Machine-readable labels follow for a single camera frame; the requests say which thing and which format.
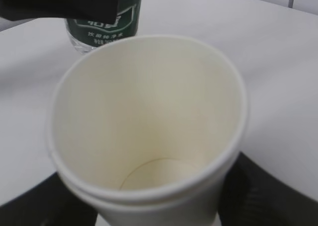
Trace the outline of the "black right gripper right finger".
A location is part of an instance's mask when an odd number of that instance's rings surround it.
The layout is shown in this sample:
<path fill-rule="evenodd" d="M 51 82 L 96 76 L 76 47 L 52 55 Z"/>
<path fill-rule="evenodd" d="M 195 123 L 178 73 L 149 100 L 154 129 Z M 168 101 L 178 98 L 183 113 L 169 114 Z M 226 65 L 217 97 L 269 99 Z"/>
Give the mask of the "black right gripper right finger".
<path fill-rule="evenodd" d="M 271 176 L 241 153 L 218 206 L 223 226 L 316 226 L 317 201 Z"/>

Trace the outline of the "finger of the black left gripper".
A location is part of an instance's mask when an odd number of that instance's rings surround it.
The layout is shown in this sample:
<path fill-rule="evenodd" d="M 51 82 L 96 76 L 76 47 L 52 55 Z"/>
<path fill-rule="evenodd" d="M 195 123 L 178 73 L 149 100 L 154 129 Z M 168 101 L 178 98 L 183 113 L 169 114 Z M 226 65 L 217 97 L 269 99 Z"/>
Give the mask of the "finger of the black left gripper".
<path fill-rule="evenodd" d="M 0 0 L 0 16 L 18 21 L 69 18 L 114 22 L 119 0 Z"/>

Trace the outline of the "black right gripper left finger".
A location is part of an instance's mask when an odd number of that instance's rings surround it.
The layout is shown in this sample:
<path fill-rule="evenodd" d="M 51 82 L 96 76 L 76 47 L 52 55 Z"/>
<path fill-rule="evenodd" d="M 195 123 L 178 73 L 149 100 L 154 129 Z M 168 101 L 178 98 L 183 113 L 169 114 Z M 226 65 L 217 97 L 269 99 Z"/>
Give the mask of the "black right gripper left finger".
<path fill-rule="evenodd" d="M 97 211 L 77 198 L 57 173 L 0 206 L 2 226 L 94 226 Z"/>

